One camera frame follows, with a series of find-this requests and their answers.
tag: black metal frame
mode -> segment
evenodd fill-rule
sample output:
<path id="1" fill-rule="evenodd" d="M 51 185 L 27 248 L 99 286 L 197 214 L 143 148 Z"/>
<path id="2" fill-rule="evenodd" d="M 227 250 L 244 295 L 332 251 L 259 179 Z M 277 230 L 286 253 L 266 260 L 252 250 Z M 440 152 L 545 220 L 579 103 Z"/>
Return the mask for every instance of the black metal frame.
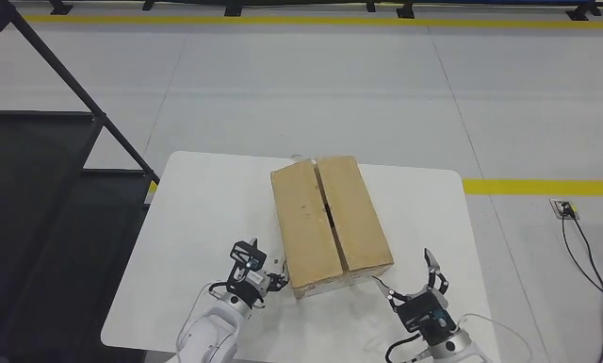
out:
<path id="1" fill-rule="evenodd" d="M 398 17 L 400 17 L 401 19 L 414 19 L 415 18 L 415 13 L 413 12 L 413 4 L 414 3 L 415 3 L 415 0 L 406 0 L 406 3 L 404 3 L 404 6 L 402 8 L 396 9 L 396 13 L 398 14 Z"/>
<path id="2" fill-rule="evenodd" d="M 587 11 L 590 11 L 594 16 L 601 16 L 601 11 L 596 7 L 596 0 L 588 0 L 585 3 L 580 3 L 576 9 L 568 10 L 565 13 L 573 21 L 588 21 L 588 17 L 586 17 Z"/>
<path id="3" fill-rule="evenodd" d="M 60 0 L 48 0 L 53 5 L 53 10 L 50 12 L 51 15 L 66 15 L 72 10 L 72 5 L 65 5 Z"/>
<path id="4" fill-rule="evenodd" d="M 196 5 L 208 5 L 208 6 L 225 6 L 225 16 L 240 16 L 237 14 L 240 9 L 245 6 L 307 6 L 316 4 L 348 4 L 348 3 L 365 3 L 367 5 L 367 11 L 373 12 L 375 4 L 378 3 L 401 3 L 403 8 L 397 9 L 397 14 L 400 18 L 413 18 L 413 5 L 414 3 L 421 4 L 435 4 L 435 5 L 485 5 L 485 6 L 552 6 L 552 7 L 571 7 L 571 6 L 583 6 L 589 4 L 586 10 L 590 10 L 594 15 L 598 15 L 598 8 L 603 7 L 603 3 L 596 3 L 594 0 L 589 2 L 584 1 L 559 1 L 559 2 L 526 2 L 520 0 L 55 0 L 59 3 L 62 1 L 140 1 L 143 3 L 143 10 L 150 10 L 157 2 L 169 2 L 169 3 L 182 3 L 182 4 L 196 4 Z M 574 11 L 569 11 L 568 14 L 572 15 Z"/>
<path id="5" fill-rule="evenodd" d="M 75 93 L 75 95 L 88 107 L 95 118 L 98 118 L 104 127 L 111 135 L 122 145 L 128 154 L 137 162 L 142 170 L 151 177 L 151 179 L 159 184 L 159 176 L 146 163 L 144 158 L 137 152 L 132 144 L 125 138 L 122 132 L 111 122 L 101 108 L 92 100 L 90 95 L 84 88 L 75 80 L 73 75 L 67 68 L 58 60 L 55 53 L 41 40 L 40 36 L 31 28 L 27 21 L 21 16 L 17 9 L 8 1 L 0 0 L 0 22 L 2 19 L 12 23 L 25 37 L 27 41 L 36 49 L 46 63 L 55 70 L 67 86 Z"/>

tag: gray floor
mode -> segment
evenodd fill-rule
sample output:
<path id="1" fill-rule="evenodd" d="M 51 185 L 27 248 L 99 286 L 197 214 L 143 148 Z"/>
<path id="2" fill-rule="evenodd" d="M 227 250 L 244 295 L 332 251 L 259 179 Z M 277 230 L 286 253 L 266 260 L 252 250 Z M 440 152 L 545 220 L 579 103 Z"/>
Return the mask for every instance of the gray floor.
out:
<path id="1" fill-rule="evenodd" d="M 565 18 L 556 9 L 520 12 L 513 16 Z M 117 5 L 72 13 L 138 12 Z M 443 18 L 449 11 L 420 13 Z M 455 15 L 492 16 L 479 9 Z M 452 169 L 465 178 L 603 176 L 600 30 L 34 27 L 159 173 L 173 151 L 190 150 L 355 155 L 364 163 Z M 0 108 L 84 109 L 16 31 L 2 33 L 0 52 Z M 88 165 L 136 168 L 108 135 Z M 603 340 L 601 294 L 565 252 L 548 198 L 467 196 L 492 316 L 529 341 L 535 362 L 595 362 Z M 603 200 L 572 201 L 603 264 Z M 573 228 L 568 238 L 587 262 Z M 524 361 L 513 335 L 497 329 L 497 339 L 504 362 Z"/>

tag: power cord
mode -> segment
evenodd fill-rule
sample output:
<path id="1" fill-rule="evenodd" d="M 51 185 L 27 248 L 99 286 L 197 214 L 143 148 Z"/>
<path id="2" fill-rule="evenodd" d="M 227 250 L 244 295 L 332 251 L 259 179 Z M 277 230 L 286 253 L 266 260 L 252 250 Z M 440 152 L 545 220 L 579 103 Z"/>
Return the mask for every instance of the power cord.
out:
<path id="1" fill-rule="evenodd" d="M 576 264 L 576 266 L 578 267 L 578 270 L 580 270 L 582 275 L 584 275 L 584 277 L 586 279 L 588 279 L 588 281 L 591 282 L 593 284 L 593 286 L 595 286 L 596 289 L 598 289 L 600 292 L 603 292 L 603 279 L 601 279 L 601 275 L 599 274 L 599 271 L 596 269 L 595 261 L 593 260 L 593 251 L 591 250 L 591 244 L 589 243 L 588 239 L 586 239 L 586 236 L 584 235 L 584 232 L 582 231 L 582 228 L 580 227 L 580 224 L 578 223 L 578 220 L 576 219 L 576 213 L 570 206 L 569 202 L 564 202 L 562 204 L 562 207 L 563 207 L 563 210 L 562 210 L 562 233 L 563 233 L 563 241 L 565 242 L 565 248 L 567 248 L 567 252 L 572 257 L 572 260 L 574 261 L 574 263 Z M 591 267 L 595 271 L 595 275 L 599 281 L 600 286 L 597 283 L 595 283 L 595 281 L 593 279 L 591 279 L 591 277 L 582 269 L 582 267 L 580 266 L 580 264 L 574 257 L 572 250 L 569 247 L 569 243 L 567 242 L 567 236 L 565 235 L 565 217 L 567 217 L 567 216 L 570 217 L 574 221 L 574 223 L 576 224 L 576 227 L 578 228 L 578 231 L 580 232 L 580 234 L 582 236 L 582 239 L 584 239 L 584 242 L 586 243 L 588 259 L 591 262 Z"/>
<path id="2" fill-rule="evenodd" d="M 389 348 L 387 349 L 387 352 L 385 352 L 385 361 L 387 363 L 393 363 L 392 360 L 389 358 L 389 356 L 392 354 L 392 352 L 394 351 L 394 349 L 397 348 L 400 345 L 403 345 L 404 343 L 412 342 L 412 341 L 414 341 L 415 339 L 417 339 L 419 337 L 421 337 L 420 334 L 415 334 L 414 336 L 409 337 L 407 339 L 401 339 L 398 342 L 392 343 L 392 345 L 389 346 Z"/>

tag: metal pole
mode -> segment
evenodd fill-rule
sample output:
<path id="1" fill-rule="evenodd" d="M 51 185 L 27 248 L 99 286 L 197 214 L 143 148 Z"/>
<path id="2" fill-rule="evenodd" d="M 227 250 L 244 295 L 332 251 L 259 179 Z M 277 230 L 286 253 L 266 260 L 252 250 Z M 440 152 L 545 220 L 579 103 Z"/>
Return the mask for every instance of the metal pole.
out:
<path id="1" fill-rule="evenodd" d="M 396 13 L 398 14 L 398 17 L 400 17 L 401 19 L 414 19 L 415 18 L 415 13 L 413 12 L 413 3 L 414 2 L 415 2 L 415 0 L 406 0 L 406 2 L 404 2 L 404 6 L 402 6 L 402 8 L 397 8 Z"/>
<path id="2" fill-rule="evenodd" d="M 159 183 L 159 176 L 153 172 L 151 167 L 144 161 L 144 158 L 137 152 L 137 150 L 130 144 L 125 136 L 118 130 L 101 108 L 92 100 L 90 95 L 82 88 L 82 86 L 75 80 L 73 75 L 63 66 L 58 60 L 57 56 L 50 50 L 48 46 L 41 40 L 40 36 L 31 28 L 31 26 L 25 21 L 23 16 L 19 14 L 17 9 L 8 1 L 0 1 L 7 10 L 12 9 L 12 23 L 17 29 L 23 34 L 26 40 L 40 53 L 41 57 L 46 60 L 50 67 L 60 76 L 61 79 L 72 89 L 72 91 L 79 97 L 80 100 L 86 105 L 94 116 L 105 120 L 105 127 L 113 137 L 122 145 L 122 147 L 130 154 L 130 156 L 139 164 L 140 168 L 148 175 L 151 176 L 156 184 Z"/>
<path id="3" fill-rule="evenodd" d="M 12 12 L 7 9 L 4 1 L 5 0 L 0 0 L 0 32 L 7 27 L 8 23 L 10 23 L 10 18 L 12 16 Z"/>
<path id="4" fill-rule="evenodd" d="M 48 0 L 53 5 L 53 11 L 51 15 L 66 15 L 72 10 L 72 5 L 64 5 L 60 0 Z"/>
<path id="5" fill-rule="evenodd" d="M 226 0 L 226 8 L 224 9 L 224 16 L 227 17 L 239 17 L 243 7 L 237 2 L 237 0 Z"/>
<path id="6" fill-rule="evenodd" d="M 596 7 L 596 0 L 588 0 L 585 3 L 581 3 L 574 10 L 568 10 L 567 16 L 573 21 L 588 21 L 588 17 L 586 17 L 586 12 L 591 11 L 594 16 L 600 16 L 601 13 Z"/>

